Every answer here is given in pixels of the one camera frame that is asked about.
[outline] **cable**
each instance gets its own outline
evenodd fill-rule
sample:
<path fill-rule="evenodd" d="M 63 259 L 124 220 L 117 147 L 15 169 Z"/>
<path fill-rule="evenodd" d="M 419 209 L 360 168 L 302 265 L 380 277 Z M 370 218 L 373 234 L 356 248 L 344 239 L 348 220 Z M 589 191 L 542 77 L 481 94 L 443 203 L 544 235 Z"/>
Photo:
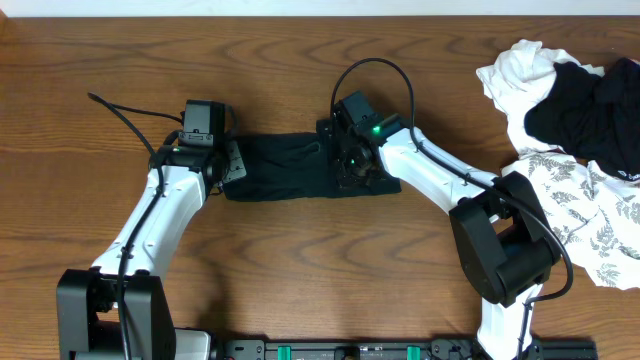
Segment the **cable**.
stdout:
<path fill-rule="evenodd" d="M 124 115 L 122 115 L 117 110 L 116 106 L 119 106 L 119 105 L 111 104 L 106 100 L 104 100 L 103 98 L 101 98 L 100 96 L 93 93 L 88 93 L 87 95 L 89 96 L 89 99 L 104 105 L 107 109 L 109 109 L 112 113 L 114 113 L 118 118 L 120 118 L 120 120 L 122 120 L 122 122 L 125 123 L 125 125 L 129 127 L 129 129 L 131 129 L 131 131 L 133 131 L 134 134 L 138 136 L 142 144 L 144 144 L 144 146 L 149 151 L 149 154 L 151 154 L 151 158 L 153 159 L 153 162 L 156 164 L 156 170 L 158 170 L 158 187 L 156 187 L 156 192 L 153 195 L 153 199 L 151 199 L 149 206 L 147 206 L 144 213 L 142 213 L 140 220 L 138 220 L 138 223 L 136 223 L 136 226 L 131 231 L 131 235 L 129 235 L 127 242 L 121 248 L 122 254 L 120 256 L 120 264 L 118 266 L 118 277 L 116 280 L 116 302 L 118 304 L 118 316 L 120 317 L 120 332 L 122 333 L 122 348 L 124 352 L 124 358 L 126 360 L 131 360 L 132 358 L 131 342 L 129 340 L 129 329 L 127 327 L 127 316 L 126 316 L 126 304 L 124 302 L 124 276 L 127 268 L 127 262 L 129 261 L 129 255 L 131 254 L 131 247 L 133 245 L 133 241 L 135 240 L 136 236 L 138 235 L 138 232 L 140 232 L 140 229 L 144 225 L 145 220 L 149 217 L 149 214 L 151 214 L 151 211 L 155 207 L 158 200 L 160 200 L 160 197 L 164 192 L 164 175 L 162 174 L 162 162 L 159 161 L 158 155 L 153 150 L 153 148 L 151 147 L 151 144 L 147 141 L 144 135 L 142 135 L 142 133 L 131 123 L 131 121 L 129 121 L 126 117 L 124 117 Z M 141 111 L 133 111 L 133 112 L 138 112 L 146 115 L 158 114 L 158 113 L 141 112 Z"/>
<path fill-rule="evenodd" d="M 109 104 L 111 104 L 111 106 L 113 106 L 116 109 L 129 111 L 129 112 L 134 112 L 136 114 L 164 117 L 164 118 L 167 118 L 167 119 L 175 120 L 175 121 L 179 122 L 180 124 L 182 124 L 182 119 L 177 117 L 177 116 L 173 116 L 173 115 L 169 115 L 169 114 L 163 114 L 163 113 L 159 113 L 159 112 L 155 112 L 155 111 L 147 111 L 147 110 L 140 110 L 140 109 L 136 109 L 136 108 L 130 108 L 128 106 L 118 105 L 118 104 L 114 104 L 114 103 L 109 103 Z"/>
<path fill-rule="evenodd" d="M 411 141 L 413 141 L 413 143 L 416 145 L 417 150 L 419 150 L 422 154 L 424 154 L 426 157 L 428 157 L 429 159 L 431 159 L 433 162 L 435 162 L 436 164 L 440 165 L 441 167 L 443 167 L 444 169 L 448 170 L 449 172 L 453 173 L 454 175 L 464 179 L 466 182 L 473 184 L 489 193 L 491 193 L 492 195 L 500 198 L 502 201 L 504 201 L 505 203 L 509 204 L 510 206 L 520 210 L 521 212 L 527 214 L 529 217 L 531 217 L 536 223 L 538 223 L 538 225 L 540 225 L 542 227 L 542 229 L 544 230 L 544 232 L 546 233 L 546 235 L 548 235 L 553 242 L 555 243 L 556 247 L 558 248 L 558 250 L 560 251 L 560 253 L 562 254 L 562 258 L 564 260 L 565 266 L 567 268 L 567 281 L 565 283 L 565 285 L 562 287 L 562 289 L 551 293 L 551 294 L 547 294 L 547 295 L 542 295 L 542 296 L 536 296 L 536 297 L 532 297 L 527 299 L 524 302 L 524 306 L 525 306 L 525 316 L 524 316 L 524 321 L 522 323 L 522 330 L 520 333 L 520 338 L 518 339 L 520 345 L 518 346 L 518 357 L 517 359 L 521 359 L 522 356 L 522 347 L 524 345 L 524 337 L 525 337 L 525 333 L 526 333 L 526 328 L 527 328 L 527 322 L 529 320 L 529 312 L 531 311 L 531 309 L 533 308 L 531 304 L 535 303 L 535 302 L 539 302 L 539 301 L 546 301 L 546 300 L 552 300 L 552 299 L 557 299 L 561 296 L 563 296 L 564 294 L 566 294 L 567 292 L 569 292 L 569 289 L 571 289 L 571 286 L 573 285 L 573 267 L 572 267 L 572 263 L 571 263 L 571 259 L 569 258 L 569 254 L 567 253 L 567 250 L 565 249 L 564 245 L 562 244 L 562 241 L 560 241 L 560 239 L 558 238 L 558 236 L 556 236 L 556 234 L 549 228 L 549 226 L 547 224 L 545 224 L 545 222 L 543 220 L 540 219 L 540 216 L 538 214 L 536 214 L 535 210 L 533 210 L 529 205 L 523 203 L 522 201 L 520 201 L 519 199 L 516 199 L 514 197 L 511 197 L 505 193 L 503 193 L 502 191 L 499 191 L 491 186 L 488 186 L 484 183 L 482 183 L 481 181 L 476 180 L 475 178 L 473 178 L 471 176 L 471 174 L 469 173 L 463 173 L 461 171 L 458 171 L 457 169 L 451 167 L 449 164 L 447 164 L 444 161 L 441 161 L 438 157 L 434 156 L 433 154 L 431 154 L 428 150 L 426 150 L 423 146 L 422 146 L 422 142 L 419 142 L 416 135 L 415 135 L 415 113 L 416 113 L 416 106 L 415 106 L 415 100 L 414 100 L 414 95 L 413 95 L 413 87 L 411 86 L 411 81 L 409 80 L 409 77 L 407 76 L 407 74 L 405 74 L 404 71 L 402 71 L 402 69 L 396 65 L 395 63 L 387 60 L 387 59 L 382 59 L 382 58 L 366 58 L 366 59 L 362 59 L 360 61 L 355 62 L 353 65 L 351 65 L 347 70 L 345 70 L 344 73 L 342 73 L 342 75 L 340 76 L 340 78 L 338 79 L 338 82 L 336 83 L 335 87 L 333 88 L 333 93 L 331 94 L 331 108 L 329 109 L 329 118 L 333 119 L 334 117 L 334 113 L 333 113 L 333 108 L 335 106 L 335 100 L 336 100 L 336 94 L 338 92 L 338 88 L 340 87 L 340 84 L 342 83 L 342 80 L 344 80 L 344 78 L 356 67 L 364 64 L 364 63 L 368 63 L 368 62 L 379 62 L 379 63 L 383 63 L 383 64 L 387 64 L 389 66 L 391 66 L 392 68 L 394 68 L 404 79 L 405 83 L 407 84 L 407 89 L 409 91 L 409 105 L 411 107 L 411 114 L 410 114 L 410 122 L 411 122 L 411 128 L 410 128 L 410 134 L 411 134 Z"/>

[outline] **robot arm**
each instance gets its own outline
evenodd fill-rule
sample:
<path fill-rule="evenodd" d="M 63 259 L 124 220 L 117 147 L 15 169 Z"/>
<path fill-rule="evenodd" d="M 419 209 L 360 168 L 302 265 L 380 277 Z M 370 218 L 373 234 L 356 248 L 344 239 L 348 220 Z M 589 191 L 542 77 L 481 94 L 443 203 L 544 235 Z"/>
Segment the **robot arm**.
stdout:
<path fill-rule="evenodd" d="M 194 172 L 184 166 L 163 166 L 162 172 L 165 181 L 164 194 L 134 240 L 125 276 L 145 272 L 159 276 L 164 282 L 182 233 L 207 198 L 202 172 Z M 121 248 L 149 206 L 157 186 L 158 173 L 152 169 L 147 176 L 142 198 L 129 220 L 107 251 L 93 262 L 92 268 L 99 269 L 103 275 L 118 274 Z"/>
<path fill-rule="evenodd" d="M 225 146 L 233 145 L 224 140 L 224 111 L 221 112 L 221 108 L 224 109 L 224 105 L 189 101 L 179 146 L 165 145 L 158 151 L 162 159 L 165 191 L 134 239 L 125 270 L 124 300 L 134 358 L 215 360 L 223 351 L 222 344 L 206 332 L 173 327 L 162 289 L 185 227 L 203 206 L 209 191 L 220 183 L 246 174 L 241 157 L 227 156 L 238 154 L 238 151 L 237 147 L 236 151 L 225 149 Z M 402 125 L 401 120 L 398 116 L 382 119 L 359 92 L 341 101 L 332 119 L 333 146 L 338 150 L 335 159 L 339 166 L 337 181 L 340 185 L 352 186 L 366 182 L 371 174 L 385 172 L 411 184 L 449 214 L 461 266 L 472 286 L 483 297 L 482 325 L 477 338 L 482 346 L 480 353 L 495 360 L 510 360 L 519 344 L 518 335 L 524 316 L 521 304 L 540 292 L 541 284 L 548 279 L 550 267 L 559 256 L 542 241 L 543 235 L 526 215 L 506 207 L 481 188 L 465 183 L 417 152 L 410 130 Z M 414 131 L 422 146 L 440 161 L 463 173 L 473 174 L 482 183 L 500 188 L 542 213 L 526 178 L 517 174 L 499 178 L 474 169 L 435 146 L 420 130 Z M 121 248 L 154 195 L 157 175 L 155 169 L 149 172 L 138 205 L 116 240 L 96 259 L 91 269 L 67 270 L 60 279 L 57 310 L 61 359 L 121 358 L 118 327 L 100 321 L 96 313 L 109 311 L 115 302 L 114 285 Z M 496 234 L 492 222 L 498 218 L 513 218 L 514 224 Z M 526 324 L 525 347 L 532 341 L 529 324 L 530 319 Z M 472 350 L 471 342 L 442 341 L 383 344 L 372 349 L 383 351 L 383 347 L 391 345 L 404 346 L 409 360 L 453 359 L 462 354 L 478 354 Z M 322 352 L 322 359 L 333 356 L 333 359 L 340 360 L 338 353 L 345 351 L 346 346 L 336 344 L 334 352 L 330 350 L 332 346 L 327 346 L 329 350 L 324 353 L 325 350 L 313 347 L 317 344 L 309 345 L 309 348 L 305 344 L 257 344 L 257 347 L 253 346 L 258 349 L 253 355 L 237 353 L 244 346 L 227 344 L 225 355 L 235 359 L 267 360 L 269 347 L 272 353 L 268 360 L 275 359 L 275 350 L 278 360 L 288 360 L 293 347 L 301 352 L 300 357 L 308 355 L 315 359 L 313 356 Z M 437 354 L 439 347 L 446 344 L 452 344 L 453 350 Z M 363 351 L 368 352 L 368 349 L 368 345 L 360 346 L 359 353 L 364 354 Z M 433 356 L 421 356 L 420 349 L 432 352 Z"/>

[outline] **white cloth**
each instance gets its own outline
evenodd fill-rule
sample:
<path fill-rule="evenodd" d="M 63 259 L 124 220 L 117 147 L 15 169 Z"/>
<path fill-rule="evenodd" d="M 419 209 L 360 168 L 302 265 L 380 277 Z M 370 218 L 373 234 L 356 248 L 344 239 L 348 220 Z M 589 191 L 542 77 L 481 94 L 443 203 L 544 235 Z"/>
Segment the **white cloth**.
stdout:
<path fill-rule="evenodd" d="M 526 176 L 571 261 L 598 286 L 640 287 L 640 181 L 603 173 L 573 156 L 528 154 L 502 170 Z"/>
<path fill-rule="evenodd" d="M 564 50 L 542 49 L 542 42 L 520 40 L 498 55 L 494 65 L 476 70 L 484 94 L 496 109 L 507 114 L 507 134 L 518 154 L 557 149 L 527 135 L 524 116 L 549 95 L 556 80 L 553 63 L 580 62 Z M 592 74 L 604 75 L 602 67 L 582 66 Z"/>

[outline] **wood grain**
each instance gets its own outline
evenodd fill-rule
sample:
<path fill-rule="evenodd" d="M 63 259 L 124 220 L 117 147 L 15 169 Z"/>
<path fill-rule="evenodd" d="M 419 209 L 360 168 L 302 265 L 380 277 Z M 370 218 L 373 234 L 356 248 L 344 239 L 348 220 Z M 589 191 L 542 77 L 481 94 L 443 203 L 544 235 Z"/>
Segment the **wood grain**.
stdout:
<path fill-rule="evenodd" d="M 87 268 L 137 202 L 148 155 L 87 91 L 177 114 L 192 98 L 232 104 L 242 133 L 313 131 L 339 74 L 367 56 L 411 77 L 418 125 L 498 172 L 515 159 L 505 117 L 475 69 L 521 38 L 583 63 L 637 57 L 637 18 L 12 19 L 0 42 L 0 358 L 57 356 L 55 286 Z M 393 71 L 344 84 L 406 111 Z M 154 143 L 171 121 L 131 116 Z M 547 291 L 564 282 L 554 268 Z M 189 225 L 165 290 L 176 326 L 291 338 L 473 334 L 480 299 L 459 268 L 447 216 L 398 195 L 246 204 L 211 199 Z M 543 337 L 592 337 L 603 359 L 640 351 L 640 291 L 596 288 L 536 305 Z"/>

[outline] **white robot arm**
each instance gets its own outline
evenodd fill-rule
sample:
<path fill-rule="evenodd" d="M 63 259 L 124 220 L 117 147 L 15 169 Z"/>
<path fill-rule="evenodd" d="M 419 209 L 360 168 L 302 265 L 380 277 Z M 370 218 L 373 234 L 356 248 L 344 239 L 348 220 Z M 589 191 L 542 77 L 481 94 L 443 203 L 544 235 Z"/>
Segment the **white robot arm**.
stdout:
<path fill-rule="evenodd" d="M 409 129 L 402 129 L 387 138 L 387 142 L 380 147 L 380 159 L 384 169 L 393 177 L 402 179 L 418 189 L 429 200 L 438 205 L 445 213 L 456 207 L 464 198 L 474 198 L 484 192 L 473 184 L 466 183 L 457 175 L 436 164 L 421 152 L 416 151 L 417 144 L 411 139 Z M 488 186 L 493 185 L 495 174 L 478 170 L 465 164 L 451 154 L 437 147 L 429 141 L 419 129 L 414 129 L 416 138 L 423 148 L 437 156 L 441 161 L 458 169 L 462 173 L 469 173 L 475 179 Z M 517 296 L 516 301 L 509 307 L 492 304 L 482 299 L 482 324 L 478 330 L 478 342 L 494 360 L 511 360 L 518 352 L 519 336 L 525 315 L 524 302 L 537 296 L 542 290 L 541 284 L 529 287 Z M 527 322 L 524 347 L 531 344 L 529 331 L 531 317 Z"/>

